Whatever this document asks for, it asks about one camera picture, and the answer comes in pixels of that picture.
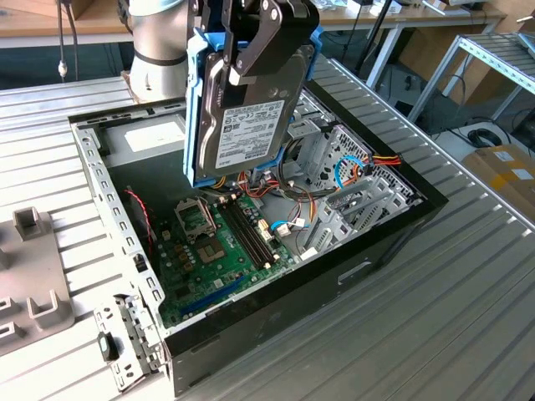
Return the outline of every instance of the slotted metal surface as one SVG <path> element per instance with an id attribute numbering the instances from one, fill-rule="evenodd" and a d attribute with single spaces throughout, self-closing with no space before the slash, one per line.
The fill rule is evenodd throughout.
<path id="1" fill-rule="evenodd" d="M 459 39 L 459 47 L 535 94 L 535 58 L 514 33 L 468 35 Z"/>
<path id="2" fill-rule="evenodd" d="M 337 64 L 321 58 L 315 77 L 450 201 L 386 268 L 183 399 L 527 401 L 535 392 L 528 224 Z M 89 312 L 122 281 L 64 117 L 131 103 L 118 79 L 0 93 L 0 216 L 30 204 L 52 212 L 78 317 L 0 358 L 0 399 L 119 397 Z M 13 119 L 17 104 L 26 112 Z M 123 397 L 171 399 L 162 375 Z"/>

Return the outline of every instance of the motherboard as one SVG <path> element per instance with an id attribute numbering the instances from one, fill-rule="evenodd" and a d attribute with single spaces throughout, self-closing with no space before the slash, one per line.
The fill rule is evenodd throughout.
<path id="1" fill-rule="evenodd" d="M 297 262 L 263 223 L 246 195 L 213 204 L 202 197 L 187 199 L 174 215 L 153 221 L 152 266 L 166 294 L 160 305 L 166 327 Z"/>

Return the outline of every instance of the expansion slot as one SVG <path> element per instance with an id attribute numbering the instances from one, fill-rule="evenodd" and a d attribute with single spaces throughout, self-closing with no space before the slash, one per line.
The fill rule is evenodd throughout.
<path id="1" fill-rule="evenodd" d="M 242 276 L 238 278 L 235 282 L 232 282 L 231 284 L 227 285 L 226 287 L 220 288 L 219 290 L 213 292 L 210 295 L 205 296 L 204 298 L 201 298 L 195 302 L 193 302 L 191 305 L 188 305 L 187 307 L 184 307 L 181 309 L 181 314 L 186 315 L 190 312 L 194 312 L 197 309 L 201 309 L 202 307 L 206 307 L 210 305 L 211 303 L 214 303 L 219 298 L 222 298 L 231 292 L 236 291 L 238 288 L 238 285 L 240 282 L 245 279 L 245 276 Z"/>

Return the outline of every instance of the green circuit board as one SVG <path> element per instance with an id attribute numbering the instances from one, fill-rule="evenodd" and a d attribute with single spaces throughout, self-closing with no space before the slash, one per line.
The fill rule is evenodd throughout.
<path id="1" fill-rule="evenodd" d="M 262 216 L 252 200 L 243 196 L 236 203 L 249 218 L 250 226 L 260 233 L 257 221 Z M 153 266 L 157 266 L 159 281 L 166 295 L 160 306 L 166 327 L 175 326 L 193 314 L 269 279 L 295 262 L 286 247 L 274 241 L 268 242 L 267 248 L 278 259 L 269 268 L 255 266 L 220 209 L 221 206 L 208 206 L 217 230 L 212 237 L 197 237 L 194 243 L 186 241 L 186 233 L 175 215 L 155 224 L 153 222 L 158 239 L 152 262 Z M 181 217 L 187 230 L 203 222 L 195 216 L 195 211 L 181 214 Z M 167 240 L 163 239 L 163 231 L 170 233 Z M 219 257 L 206 262 L 207 257 L 214 255 Z"/>

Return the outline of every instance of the workbench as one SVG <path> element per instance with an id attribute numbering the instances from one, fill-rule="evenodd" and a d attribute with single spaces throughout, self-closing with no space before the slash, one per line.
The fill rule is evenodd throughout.
<path id="1" fill-rule="evenodd" d="M 506 16 L 504 13 L 486 5 L 486 11 L 475 11 L 471 15 L 442 16 L 429 8 L 403 7 L 401 13 L 387 14 L 382 28 L 389 29 L 385 42 L 367 79 L 374 88 L 385 68 L 394 46 L 405 28 L 445 27 L 464 25 L 483 25 L 483 32 L 489 33 Z M 0 48 L 23 48 L 36 46 L 57 46 L 58 22 L 56 18 L 3 10 L 0 14 Z M 321 25 L 326 31 L 349 31 L 353 29 L 357 13 L 348 8 L 338 8 L 319 13 Z M 371 29 L 377 17 L 361 13 L 356 29 Z M 78 41 L 85 43 L 129 42 L 132 36 L 117 18 L 115 0 L 95 0 L 75 22 Z M 68 24 L 64 24 L 65 43 L 71 44 L 73 38 Z"/>
<path id="2" fill-rule="evenodd" d="M 532 223 L 334 61 L 314 78 L 449 202 L 386 267 L 184 400 L 521 400 L 535 393 Z M 120 78 L 0 92 L 0 219 L 53 217 L 76 323 L 0 358 L 0 399 L 120 399 L 91 311 L 124 288 L 66 117 L 132 104 Z M 125 400 L 171 400 L 163 375 Z"/>

